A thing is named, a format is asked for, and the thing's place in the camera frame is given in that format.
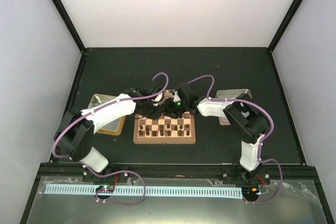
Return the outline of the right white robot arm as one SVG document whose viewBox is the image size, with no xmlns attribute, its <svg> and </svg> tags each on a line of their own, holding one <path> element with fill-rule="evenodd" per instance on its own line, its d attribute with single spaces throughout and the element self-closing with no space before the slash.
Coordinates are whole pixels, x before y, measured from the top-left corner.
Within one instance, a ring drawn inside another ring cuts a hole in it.
<svg viewBox="0 0 336 224">
<path fill-rule="evenodd" d="M 242 93 L 234 98 L 199 97 L 188 83 L 181 83 L 165 96 L 162 113 L 172 118 L 181 118 L 185 112 L 193 116 L 227 119 L 241 140 L 239 179 L 250 184 L 258 177 L 262 164 L 262 143 L 273 132 L 274 122 L 248 94 Z"/>
</svg>

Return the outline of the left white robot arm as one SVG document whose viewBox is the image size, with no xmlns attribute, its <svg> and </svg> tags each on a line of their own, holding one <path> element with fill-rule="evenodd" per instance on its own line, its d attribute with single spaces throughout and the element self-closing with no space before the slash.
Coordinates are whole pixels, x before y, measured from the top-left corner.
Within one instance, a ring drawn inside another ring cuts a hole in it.
<svg viewBox="0 0 336 224">
<path fill-rule="evenodd" d="M 58 158 L 69 158 L 86 165 L 102 182 L 113 174 L 108 159 L 93 147 L 92 136 L 107 124 L 131 114 L 139 114 L 140 105 L 153 104 L 168 85 L 156 87 L 146 94 L 136 89 L 127 89 L 114 99 L 99 106 L 80 111 L 70 109 L 61 120 L 55 134 L 52 154 Z"/>
</svg>

